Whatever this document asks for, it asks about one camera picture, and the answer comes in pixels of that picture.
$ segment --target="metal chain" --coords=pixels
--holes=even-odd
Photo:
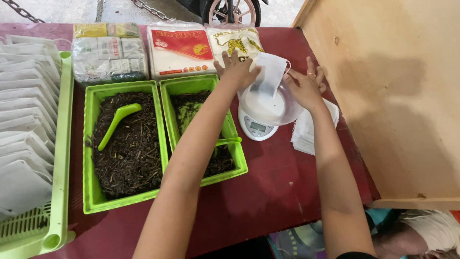
[[[161,12],[161,11],[159,11],[159,10],[153,8],[153,7],[148,6],[148,5],[147,5],[146,3],[144,3],[142,0],[131,0],[131,1],[132,1],[137,7],[149,11],[151,14],[157,16],[158,18],[160,18],[160,19],[162,19],[162,20],[169,20],[169,18],[166,17],[166,15],[165,15],[163,12]]]
[[[30,12],[26,11],[24,8],[20,7],[16,2],[13,0],[2,0],[5,2],[7,5],[9,5],[13,10],[15,10],[17,13],[19,13],[20,16],[28,18],[34,23],[39,23],[42,22],[44,23],[42,19],[35,18],[33,15],[30,14]]]

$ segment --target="green plastic tray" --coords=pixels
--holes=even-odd
[[[214,90],[219,78],[217,75],[201,75],[193,77],[180,77],[160,81],[161,102],[165,113],[166,129],[168,131],[169,144],[171,151],[174,152],[180,139],[179,129],[176,122],[176,113],[171,104],[170,95],[177,94],[195,94],[202,90]],[[238,137],[235,123],[233,122],[230,110],[225,116],[222,125],[222,135],[224,138]],[[240,143],[228,145],[232,159],[235,162],[236,169],[223,172],[211,177],[206,177],[201,181],[200,186],[206,186],[216,182],[221,182],[238,175],[248,172],[246,159],[244,158],[243,149]]]
[[[51,202],[0,222],[0,258],[24,259],[49,253],[75,238],[75,232],[67,231],[74,75],[70,52],[61,51],[60,55],[62,75],[57,110]],[[46,225],[40,226],[42,222],[46,222]]]
[[[101,102],[116,93],[144,92],[152,94],[155,105],[155,116],[160,142],[161,167],[163,172],[168,164],[166,135],[161,113],[160,97],[155,81],[125,82],[105,85],[96,85],[86,88],[85,115],[83,119],[83,212],[85,214],[106,211],[155,198],[160,189],[137,194],[116,200],[107,200],[101,192],[98,178],[94,174],[92,163],[92,149],[85,146],[85,141],[90,141],[94,125],[98,119]]]

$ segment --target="green spoon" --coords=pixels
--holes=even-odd
[[[241,142],[241,138],[240,137],[237,137],[237,138],[230,138],[230,139],[219,139],[216,143],[216,147],[214,148],[214,154],[213,154],[213,157],[216,157],[217,156],[217,147],[218,146],[222,146],[222,145],[227,145],[227,144],[236,144],[236,143],[240,143]]]
[[[98,150],[102,151],[107,145],[107,142],[109,142],[110,137],[112,136],[115,128],[117,127],[118,123],[123,119],[124,117],[130,115],[131,113],[138,112],[142,109],[141,105],[138,103],[133,103],[133,104],[128,104],[125,106],[122,106],[118,109],[116,109],[114,119],[112,120],[112,123],[110,124],[109,129],[105,133],[104,138],[102,139],[101,143],[98,146]]]

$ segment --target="tiger logo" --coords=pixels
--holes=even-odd
[[[254,47],[256,47],[257,50],[259,50],[260,52],[265,52],[263,49],[261,49],[257,43],[255,41],[252,41],[251,39],[247,39],[249,41],[249,44],[253,45]]]
[[[228,51],[229,55],[232,54],[232,52],[235,50],[235,48],[238,48],[242,52],[247,53],[247,50],[244,47],[243,42],[241,41],[241,38],[239,38],[238,40],[235,40],[235,39],[228,40],[224,44],[220,44],[218,38],[215,38],[215,39],[217,40],[217,44],[219,44],[219,46],[225,46],[226,44],[228,45],[229,50],[227,50],[227,51]]]

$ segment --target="red table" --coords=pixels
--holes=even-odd
[[[146,26],[140,26],[146,46]],[[306,73],[306,60],[314,55],[302,31],[293,28],[258,28],[268,53],[291,61]],[[72,40],[71,24],[0,24],[0,35],[16,34]],[[69,50],[65,41],[60,50]],[[337,103],[332,92],[323,97]],[[76,239],[43,259],[131,258],[152,200],[90,215],[83,214],[82,146],[84,89],[75,85],[69,191],[69,229]],[[238,99],[230,110],[237,120]],[[188,257],[217,250],[320,218],[315,157],[295,151],[290,142],[293,124],[281,126],[268,140],[252,141],[236,122],[249,172],[201,188]],[[353,141],[345,120],[337,126],[345,153],[358,184],[363,203],[379,194]]]

